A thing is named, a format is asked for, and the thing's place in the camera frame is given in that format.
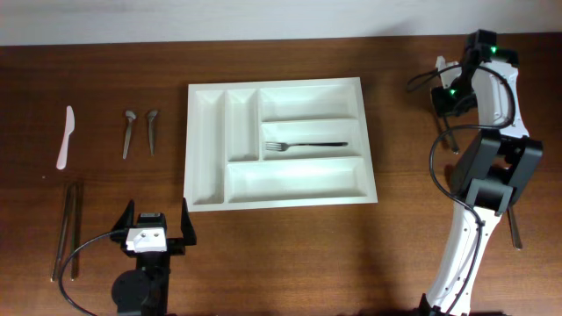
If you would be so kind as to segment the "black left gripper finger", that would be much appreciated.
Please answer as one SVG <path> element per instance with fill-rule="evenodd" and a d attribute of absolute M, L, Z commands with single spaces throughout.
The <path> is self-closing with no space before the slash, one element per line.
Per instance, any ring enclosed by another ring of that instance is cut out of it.
<path fill-rule="evenodd" d="M 129 229 L 133 227 L 133 217 L 134 201 L 131 199 L 126 206 L 126 209 L 112 227 L 112 236 L 110 237 L 111 241 L 126 240 Z"/>
<path fill-rule="evenodd" d="M 190 219 L 187 201 L 183 198 L 181 211 L 181 231 L 185 246 L 195 246 L 197 244 L 197 235 Z"/>

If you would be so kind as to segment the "metal fork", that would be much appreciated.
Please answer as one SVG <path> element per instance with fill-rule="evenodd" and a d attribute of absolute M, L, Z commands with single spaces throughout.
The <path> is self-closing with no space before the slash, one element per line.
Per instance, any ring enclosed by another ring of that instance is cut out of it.
<path fill-rule="evenodd" d="M 459 154 L 460 149 L 456 141 L 456 138 L 453 132 L 451 131 L 449 120 L 446 117 L 443 117 L 443 122 L 446 127 L 446 131 L 448 132 L 448 142 L 450 145 L 450 149 L 454 154 Z"/>
<path fill-rule="evenodd" d="M 347 147 L 348 142 L 313 142 L 313 143 L 286 143 L 266 141 L 265 149 L 274 152 L 285 152 L 291 147 Z"/>

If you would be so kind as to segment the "metal chopstick left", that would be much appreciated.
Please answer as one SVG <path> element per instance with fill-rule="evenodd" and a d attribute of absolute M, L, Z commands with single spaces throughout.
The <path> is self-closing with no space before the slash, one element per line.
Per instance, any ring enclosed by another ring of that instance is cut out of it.
<path fill-rule="evenodd" d="M 60 227 L 57 249 L 54 258 L 53 271 L 50 278 L 52 282 L 55 282 L 60 274 L 61 261 L 67 243 L 68 224 L 76 204 L 75 195 L 76 195 L 76 185 L 74 183 L 71 183 L 66 187 L 64 208 L 61 218 L 61 227 Z"/>

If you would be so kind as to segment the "metal spoon right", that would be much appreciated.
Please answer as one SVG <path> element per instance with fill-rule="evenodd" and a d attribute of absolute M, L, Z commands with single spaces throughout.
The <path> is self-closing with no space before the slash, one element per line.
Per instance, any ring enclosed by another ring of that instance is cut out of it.
<path fill-rule="evenodd" d="M 522 240 L 515 217 L 515 210 L 513 207 L 510 207 L 508 209 L 508 219 L 510 224 L 510 233 L 511 233 L 513 247 L 516 250 L 522 250 Z"/>

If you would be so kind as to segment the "pink plastic knife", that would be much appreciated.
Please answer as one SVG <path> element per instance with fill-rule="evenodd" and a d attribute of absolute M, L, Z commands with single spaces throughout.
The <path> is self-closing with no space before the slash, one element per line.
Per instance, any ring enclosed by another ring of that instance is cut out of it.
<path fill-rule="evenodd" d="M 56 168 L 63 170 L 66 168 L 68 161 L 68 145 L 69 138 L 76 128 L 76 119 L 73 108 L 69 105 L 66 108 L 65 128 L 61 141 L 61 148 L 57 157 Z"/>

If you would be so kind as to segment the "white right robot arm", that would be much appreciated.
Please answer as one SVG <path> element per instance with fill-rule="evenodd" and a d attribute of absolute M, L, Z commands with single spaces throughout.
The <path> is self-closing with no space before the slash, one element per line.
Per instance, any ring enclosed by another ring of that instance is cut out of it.
<path fill-rule="evenodd" d="M 511 213 L 543 156 L 531 139 L 516 95 L 519 58 L 500 48 L 495 32 L 468 35 L 459 62 L 436 60 L 425 81 L 439 77 L 431 91 L 437 117 L 458 117 L 475 108 L 477 134 L 441 192 L 454 203 L 450 236 L 435 282 L 421 296 L 416 315 L 467 315 L 472 287 L 494 229 Z"/>

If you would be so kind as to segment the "white cutlery tray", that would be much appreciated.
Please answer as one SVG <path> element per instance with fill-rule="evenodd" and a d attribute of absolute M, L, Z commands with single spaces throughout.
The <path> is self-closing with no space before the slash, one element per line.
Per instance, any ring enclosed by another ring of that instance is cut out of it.
<path fill-rule="evenodd" d="M 360 79 L 189 85 L 184 198 L 192 212 L 377 203 Z"/>

